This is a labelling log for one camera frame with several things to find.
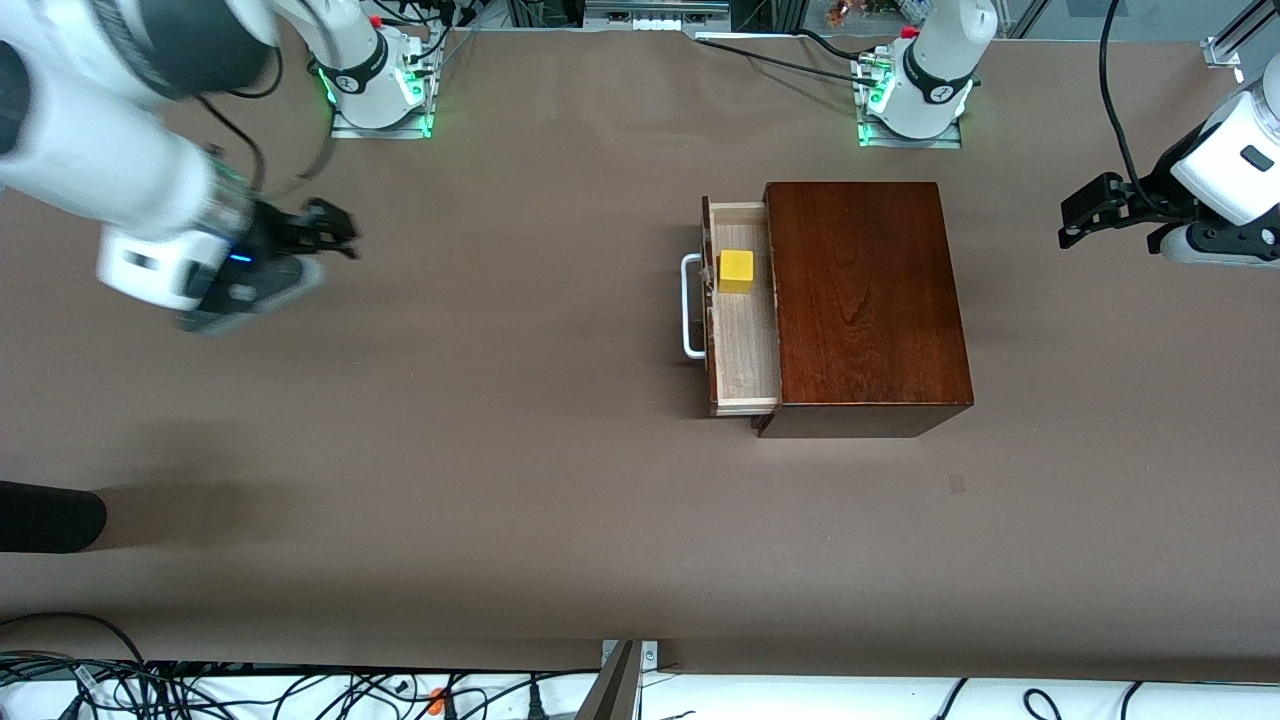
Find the wooden drawer with brown front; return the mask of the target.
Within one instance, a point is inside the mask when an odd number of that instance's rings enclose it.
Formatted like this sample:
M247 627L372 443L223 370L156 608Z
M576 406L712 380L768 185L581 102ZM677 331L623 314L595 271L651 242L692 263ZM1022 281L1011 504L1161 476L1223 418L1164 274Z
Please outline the wooden drawer with brown front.
M751 260L745 291L728 292L723 260ZM773 252L764 202L701 200L703 363L714 416L764 416L781 401Z

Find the white metal drawer handle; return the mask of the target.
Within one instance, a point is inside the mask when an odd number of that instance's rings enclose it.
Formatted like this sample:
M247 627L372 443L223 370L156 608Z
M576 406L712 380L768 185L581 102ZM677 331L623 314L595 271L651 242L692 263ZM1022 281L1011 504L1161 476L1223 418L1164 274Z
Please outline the white metal drawer handle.
M701 313L695 307L695 300L701 299L703 268L703 258L699 252L682 256L678 266L681 347L685 357L695 363L707 360L705 341L695 340L695 331L699 328L695 315L700 316Z

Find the dark brown wooden cabinet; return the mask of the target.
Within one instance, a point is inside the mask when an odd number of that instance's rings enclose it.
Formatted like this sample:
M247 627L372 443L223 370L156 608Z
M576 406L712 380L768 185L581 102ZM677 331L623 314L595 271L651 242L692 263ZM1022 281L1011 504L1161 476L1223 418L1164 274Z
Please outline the dark brown wooden cabinet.
M763 439L915 438L975 402L940 187L765 187L780 395Z

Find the black round-ended cylinder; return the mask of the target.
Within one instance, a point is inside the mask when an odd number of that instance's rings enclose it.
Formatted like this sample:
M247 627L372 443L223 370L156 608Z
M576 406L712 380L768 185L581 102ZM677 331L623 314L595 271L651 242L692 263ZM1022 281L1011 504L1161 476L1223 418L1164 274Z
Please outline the black round-ended cylinder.
M96 493L0 480L0 552L77 553L108 524Z

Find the white power strip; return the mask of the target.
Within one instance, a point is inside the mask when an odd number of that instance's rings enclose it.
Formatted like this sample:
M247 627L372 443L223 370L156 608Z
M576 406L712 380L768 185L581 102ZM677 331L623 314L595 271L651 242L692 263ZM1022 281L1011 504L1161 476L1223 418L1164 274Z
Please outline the white power strip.
M608 31L730 32L730 0L582 0L582 27Z

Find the grey slanted beam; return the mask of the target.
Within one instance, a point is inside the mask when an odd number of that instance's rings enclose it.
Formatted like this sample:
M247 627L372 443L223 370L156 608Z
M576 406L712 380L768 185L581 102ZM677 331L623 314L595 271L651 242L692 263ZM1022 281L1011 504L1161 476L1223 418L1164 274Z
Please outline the grey slanted beam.
M645 651L641 641L617 641L573 720L635 720Z

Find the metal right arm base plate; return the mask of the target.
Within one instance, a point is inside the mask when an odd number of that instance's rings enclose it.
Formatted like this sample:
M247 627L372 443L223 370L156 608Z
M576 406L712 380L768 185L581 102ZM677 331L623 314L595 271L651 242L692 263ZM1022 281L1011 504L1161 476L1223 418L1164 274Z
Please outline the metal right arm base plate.
M384 128L360 128L335 114L333 138L419 140L430 138L434 131L434 108L415 108L397 123Z

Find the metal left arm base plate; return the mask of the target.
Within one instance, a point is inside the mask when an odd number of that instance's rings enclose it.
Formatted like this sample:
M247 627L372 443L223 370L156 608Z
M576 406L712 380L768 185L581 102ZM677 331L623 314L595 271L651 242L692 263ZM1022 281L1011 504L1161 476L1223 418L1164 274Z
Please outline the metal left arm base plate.
M963 146L959 122L952 122L947 129L931 138L909 138L890 129L879 118L869 117L858 122L858 141L861 147L883 149L945 149L957 150Z

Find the aluminium frame profile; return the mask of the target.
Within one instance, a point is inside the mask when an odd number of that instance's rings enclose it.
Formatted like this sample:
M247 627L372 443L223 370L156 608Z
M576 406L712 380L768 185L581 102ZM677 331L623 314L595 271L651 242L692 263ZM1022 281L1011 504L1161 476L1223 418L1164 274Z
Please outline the aluminium frame profile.
M1280 0L1251 0L1222 29L1199 44L1206 64L1239 67L1244 46L1277 20Z

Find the silver metal bracket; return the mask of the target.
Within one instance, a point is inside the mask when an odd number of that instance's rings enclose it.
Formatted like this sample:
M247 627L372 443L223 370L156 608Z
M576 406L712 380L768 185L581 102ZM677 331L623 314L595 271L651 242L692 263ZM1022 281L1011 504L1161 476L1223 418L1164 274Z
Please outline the silver metal bracket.
M614 651L622 644L622 641L608 639L602 642L602 655L600 666L604 667L609 661ZM654 673L659 667L659 643L657 641L634 641L634 648L637 651L640 673Z

